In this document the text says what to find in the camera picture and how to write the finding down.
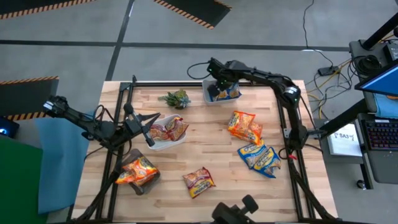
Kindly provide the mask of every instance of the orange snack bag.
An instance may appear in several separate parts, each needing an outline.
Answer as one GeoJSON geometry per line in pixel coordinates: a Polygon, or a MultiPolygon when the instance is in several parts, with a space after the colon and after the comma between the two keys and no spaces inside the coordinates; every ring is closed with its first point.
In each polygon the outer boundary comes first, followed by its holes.
{"type": "Polygon", "coordinates": [[[256,115],[241,111],[234,111],[228,124],[228,131],[231,133],[244,134],[249,129],[250,124],[256,115]]]}
{"type": "Polygon", "coordinates": [[[236,136],[239,139],[254,143],[256,145],[261,144],[261,133],[262,133],[262,125],[257,124],[254,121],[250,124],[249,129],[244,133],[232,133],[233,136],[236,136]]]}
{"type": "Polygon", "coordinates": [[[133,175],[135,176],[134,181],[139,181],[158,173],[156,167],[152,166],[144,156],[127,164],[123,167],[123,169],[133,173],[133,175]]]}
{"type": "Polygon", "coordinates": [[[134,174],[131,171],[124,171],[115,181],[117,184],[128,184],[135,180],[134,174]]]}
{"type": "Polygon", "coordinates": [[[144,184],[144,183],[150,181],[150,180],[151,180],[152,178],[154,178],[154,177],[155,177],[155,175],[150,175],[149,177],[146,177],[146,178],[144,178],[144,179],[142,179],[142,180],[133,181],[133,183],[134,183],[135,185],[137,185],[137,186],[141,186],[142,184],[144,184]]]}

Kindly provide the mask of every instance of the butcher block tabletop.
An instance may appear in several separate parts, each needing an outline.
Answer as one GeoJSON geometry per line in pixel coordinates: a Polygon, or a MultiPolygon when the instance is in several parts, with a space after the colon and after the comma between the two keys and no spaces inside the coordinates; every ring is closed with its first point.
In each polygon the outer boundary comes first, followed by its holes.
{"type": "MultiPolygon", "coordinates": [[[[294,82],[302,89],[302,96],[309,105],[304,82],[294,82]]],[[[103,85],[99,103],[109,109],[111,114],[115,111],[119,84],[120,82],[104,82],[103,85]]],[[[273,147],[276,152],[283,148],[284,140],[274,92],[263,86],[244,86],[240,90],[243,95],[234,103],[207,106],[200,86],[134,88],[132,105],[136,113],[160,112],[160,118],[179,114],[189,127],[184,143],[162,151],[149,149],[142,135],[133,139],[133,148],[140,150],[160,170],[160,181],[148,194],[141,196],[136,195],[128,184],[120,185],[114,222],[212,222],[211,213],[219,202],[242,207],[241,200],[247,194],[252,195],[259,206],[258,211],[249,214],[255,222],[297,221],[287,161],[282,160],[281,169],[275,170],[276,179],[249,170],[237,153],[248,142],[232,137],[227,131],[234,110],[252,113],[256,115],[254,121],[263,125],[262,137],[267,147],[273,147]],[[184,110],[168,107],[165,101],[158,100],[168,91],[175,92],[181,88],[186,90],[191,100],[184,110]],[[216,187],[192,199],[182,176],[202,167],[210,171],[216,187]]],[[[312,129],[310,117],[302,102],[300,112],[303,125],[312,129]]],[[[315,140],[308,140],[307,143],[319,146],[315,140]]],[[[91,142],[88,153],[99,147],[97,142],[91,142]]],[[[303,157],[312,192],[329,213],[337,216],[321,152],[305,147],[303,157]]],[[[73,217],[80,216],[98,193],[105,158],[106,150],[102,149],[85,161],[73,217]]],[[[109,196],[110,190],[105,198],[105,211],[108,210],[109,196]]],[[[307,214],[302,191],[300,198],[304,214],[307,214]]]]}

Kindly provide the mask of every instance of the laptop keyboard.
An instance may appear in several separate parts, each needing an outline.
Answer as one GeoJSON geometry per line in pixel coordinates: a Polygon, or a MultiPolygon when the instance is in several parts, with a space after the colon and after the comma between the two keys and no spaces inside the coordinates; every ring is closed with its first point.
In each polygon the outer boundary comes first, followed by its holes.
{"type": "Polygon", "coordinates": [[[398,151],[398,124],[367,121],[366,131],[371,149],[398,151]]]}

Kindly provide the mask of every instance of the white bowl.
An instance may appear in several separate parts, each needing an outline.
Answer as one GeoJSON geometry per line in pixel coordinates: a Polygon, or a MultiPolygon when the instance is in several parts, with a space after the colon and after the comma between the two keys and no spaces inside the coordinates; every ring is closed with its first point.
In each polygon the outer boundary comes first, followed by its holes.
{"type": "MultiPolygon", "coordinates": [[[[166,126],[166,124],[168,124],[174,118],[181,118],[181,116],[178,115],[178,114],[173,114],[173,115],[168,116],[168,117],[166,117],[164,119],[160,119],[160,120],[155,121],[154,124],[159,124],[159,125],[162,125],[162,126],[166,126]]],[[[167,149],[168,147],[172,147],[172,146],[175,146],[175,145],[178,145],[178,144],[181,144],[181,143],[185,142],[185,138],[186,137],[187,137],[187,132],[185,131],[182,134],[182,136],[180,137],[180,139],[177,140],[177,141],[155,141],[155,144],[152,147],[150,147],[150,146],[148,146],[148,147],[149,147],[149,149],[152,149],[152,150],[155,150],[155,151],[167,149]]]]}
{"type": "Polygon", "coordinates": [[[233,99],[229,99],[229,100],[220,100],[220,101],[212,102],[211,98],[210,98],[211,96],[209,94],[209,91],[207,91],[207,88],[210,85],[216,84],[216,82],[217,82],[216,80],[203,80],[201,83],[201,86],[203,88],[203,97],[204,97],[205,103],[207,105],[210,106],[210,105],[222,105],[222,104],[226,104],[226,103],[233,103],[239,98],[239,97],[237,97],[237,98],[233,98],[233,99]]]}

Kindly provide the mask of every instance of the green cloth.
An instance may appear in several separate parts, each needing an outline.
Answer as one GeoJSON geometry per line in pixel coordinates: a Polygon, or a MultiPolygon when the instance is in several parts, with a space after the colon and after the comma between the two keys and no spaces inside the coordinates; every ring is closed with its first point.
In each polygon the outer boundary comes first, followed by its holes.
{"type": "Polygon", "coordinates": [[[1,223],[43,224],[37,214],[43,151],[8,138],[0,138],[1,223]]]}

